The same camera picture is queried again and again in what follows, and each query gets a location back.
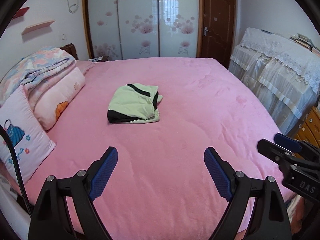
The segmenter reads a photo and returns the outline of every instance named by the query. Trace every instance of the pink bedspread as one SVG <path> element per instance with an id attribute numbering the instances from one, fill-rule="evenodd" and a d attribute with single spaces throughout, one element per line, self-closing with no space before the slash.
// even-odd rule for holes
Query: pink bedspread
<path id="1" fill-rule="evenodd" d="M 160 121 L 112 124 L 108 104 L 120 86 L 159 86 Z M 276 178 L 276 164 L 257 153 L 258 140 L 279 130 L 251 91 L 214 59 L 146 58 L 95 64 L 86 85 L 49 132 L 57 147 L 41 164 L 26 189 L 35 203 L 48 175 L 73 176 L 101 157 L 108 146 L 118 164 L 94 205 L 114 240 L 207 240 L 225 211 L 204 164 L 213 146 L 223 160 L 249 177 Z M 250 200 L 243 223 L 247 228 Z M 71 218 L 82 231 L 74 208 Z"/>

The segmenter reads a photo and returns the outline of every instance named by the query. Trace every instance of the door handle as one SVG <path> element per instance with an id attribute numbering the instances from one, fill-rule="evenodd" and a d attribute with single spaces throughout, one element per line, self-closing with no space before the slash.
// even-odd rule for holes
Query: door handle
<path id="1" fill-rule="evenodd" d="M 211 32 L 211 31 L 208 31 L 208 28 L 204 27 L 204 36 L 207 36 L 207 32 Z"/>

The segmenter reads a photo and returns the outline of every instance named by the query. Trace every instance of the brown wooden door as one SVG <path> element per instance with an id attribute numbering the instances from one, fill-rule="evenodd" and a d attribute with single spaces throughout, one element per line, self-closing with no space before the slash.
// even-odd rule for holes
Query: brown wooden door
<path id="1" fill-rule="evenodd" d="M 233 41 L 235 3 L 236 0 L 204 0 L 201 57 L 215 58 L 226 68 Z"/>

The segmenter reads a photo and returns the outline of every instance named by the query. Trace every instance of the wooden headboard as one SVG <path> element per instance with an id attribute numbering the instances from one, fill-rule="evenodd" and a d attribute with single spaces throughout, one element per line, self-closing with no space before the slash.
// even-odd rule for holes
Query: wooden headboard
<path id="1" fill-rule="evenodd" d="M 76 60 L 79 60 L 76 47 L 73 43 L 70 43 L 66 46 L 61 47 L 60 49 L 63 49 L 64 51 L 68 52 L 70 55 L 72 55 Z"/>

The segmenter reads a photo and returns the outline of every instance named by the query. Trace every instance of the silver bolt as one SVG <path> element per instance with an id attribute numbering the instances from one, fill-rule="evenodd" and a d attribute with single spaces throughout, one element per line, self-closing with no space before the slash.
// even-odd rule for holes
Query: silver bolt
<path id="1" fill-rule="evenodd" d="M 54 176 L 50 175 L 50 176 L 47 177 L 47 181 L 48 181 L 48 182 L 51 182 L 51 181 L 53 181 L 53 180 L 54 180 Z"/>
<path id="2" fill-rule="evenodd" d="M 270 182 L 275 182 L 275 178 L 272 177 L 272 176 L 268 176 L 268 180 L 269 180 Z"/>
<path id="3" fill-rule="evenodd" d="M 244 177 L 244 173 L 243 173 L 242 171 L 237 171 L 237 172 L 236 172 L 236 176 L 237 176 L 238 178 L 243 178 L 243 177 Z"/>
<path id="4" fill-rule="evenodd" d="M 83 177 L 85 174 L 86 174 L 86 171 L 85 171 L 85 170 L 81 170 L 81 171 L 78 171 L 78 172 L 77 172 L 77 175 L 78 175 L 79 177 Z"/>

